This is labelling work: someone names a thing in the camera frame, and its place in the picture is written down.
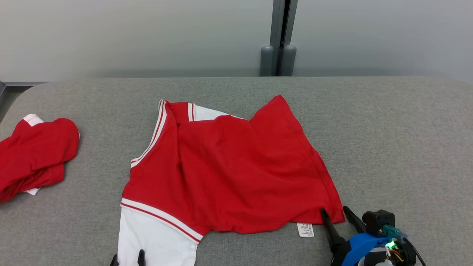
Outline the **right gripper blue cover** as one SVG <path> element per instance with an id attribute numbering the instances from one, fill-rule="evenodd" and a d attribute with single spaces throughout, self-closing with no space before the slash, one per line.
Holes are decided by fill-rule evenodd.
<path id="1" fill-rule="evenodd" d="M 365 223 L 348 206 L 343 206 L 348 222 L 358 234 L 341 237 L 325 208 L 320 213 L 332 252 L 332 266 L 414 266 L 417 251 L 404 233 L 366 233 Z"/>

